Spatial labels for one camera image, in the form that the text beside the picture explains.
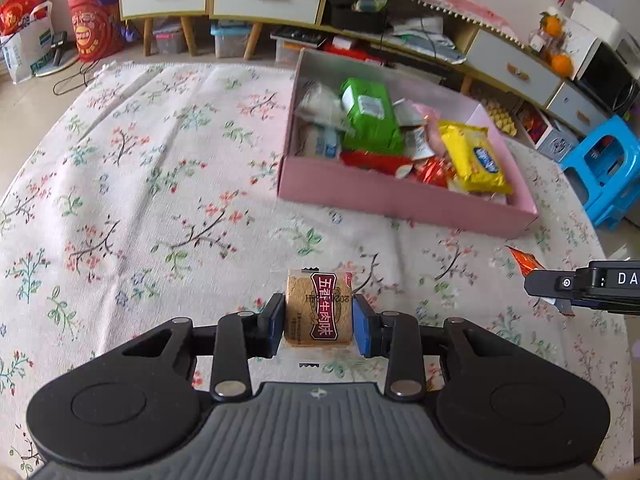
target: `white shopping bag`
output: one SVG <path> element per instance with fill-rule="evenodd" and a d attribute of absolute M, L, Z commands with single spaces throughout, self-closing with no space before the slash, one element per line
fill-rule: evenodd
<path fill-rule="evenodd" d="M 53 37 L 51 7 L 51 2 L 40 4 L 31 11 L 29 25 L 15 34 L 0 36 L 4 61 L 14 83 L 29 79 L 53 56 L 51 50 Z M 47 15 L 37 20 L 35 15 L 42 9 L 47 9 Z"/>

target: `wooden drawer handle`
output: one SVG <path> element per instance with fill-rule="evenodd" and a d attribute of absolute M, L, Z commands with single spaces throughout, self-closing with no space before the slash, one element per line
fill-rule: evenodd
<path fill-rule="evenodd" d="M 521 79 L 522 81 L 528 81 L 531 79 L 529 77 L 529 74 L 527 74 L 526 72 L 523 72 L 517 66 L 512 65 L 511 63 L 507 63 L 507 70 L 511 75 L 516 76 L 518 79 Z"/>
<path fill-rule="evenodd" d="M 578 120 L 581 123 L 586 124 L 587 126 L 591 126 L 591 119 L 588 118 L 585 114 L 583 114 L 582 112 L 578 111 L 575 113 L 576 117 L 578 117 Z"/>

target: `red label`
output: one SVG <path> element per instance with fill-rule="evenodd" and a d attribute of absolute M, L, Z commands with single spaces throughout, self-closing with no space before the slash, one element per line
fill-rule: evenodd
<path fill-rule="evenodd" d="M 322 341 L 335 341 L 338 331 L 335 328 L 334 287 L 337 277 L 335 274 L 314 272 L 311 275 L 316 289 L 316 315 L 318 324 L 311 329 L 311 337 Z"/>

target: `tile floor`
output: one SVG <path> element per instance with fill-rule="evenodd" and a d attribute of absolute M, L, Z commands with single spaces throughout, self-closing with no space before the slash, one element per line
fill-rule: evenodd
<path fill-rule="evenodd" d="M 170 56 L 151 56 L 145 58 L 142 45 L 137 43 L 124 51 L 104 60 L 136 62 L 216 62 L 212 48 L 200 50 L 200 56 L 193 58 L 188 54 Z M 225 62 L 241 62 L 240 59 L 229 59 Z M 273 64 L 273 54 L 263 54 L 255 61 L 257 64 Z M 63 96 L 55 96 L 52 86 L 59 80 L 78 70 L 79 64 L 61 72 L 44 78 L 32 78 L 19 85 L 13 85 L 8 80 L 0 81 L 0 196 L 4 195 L 11 184 L 14 175 L 20 170 L 31 152 L 37 147 L 42 137 L 50 127 L 71 105 L 83 88 L 70 91 Z M 67 87 L 70 88 L 81 82 L 76 78 Z M 640 228 L 631 222 L 623 222 L 613 232 L 599 231 L 600 241 L 605 254 L 610 259 L 638 259 L 640 260 Z M 627 319 L 627 329 L 630 345 L 639 342 L 640 346 L 640 317 Z M 634 361 L 634 390 L 636 406 L 640 406 L 640 358 Z M 635 410 L 635 422 L 640 424 L 640 409 Z M 636 456 L 640 456 L 640 438 L 636 442 Z"/>

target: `floral tablecloth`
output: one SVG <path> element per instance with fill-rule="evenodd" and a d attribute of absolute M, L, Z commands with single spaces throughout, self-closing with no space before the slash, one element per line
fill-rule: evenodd
<path fill-rule="evenodd" d="M 276 198 L 292 72 L 228 64 L 116 65 L 76 100 L 0 203 L 0 461 L 40 464 L 24 422 L 49 380 L 171 317 L 259 311 L 287 269 L 354 272 L 373 307 L 438 325 L 463 316 L 595 384 L 611 410 L 604 471 L 632 459 L 620 316 L 572 319 L 530 298 L 509 243 L 548 268 L 603 258 L 558 167 L 510 142 L 540 218 L 505 240 Z M 210 358 L 196 387 L 208 385 Z M 250 363 L 263 380 L 382 381 L 355 348 Z M 436 360 L 425 360 L 437 384 Z"/>

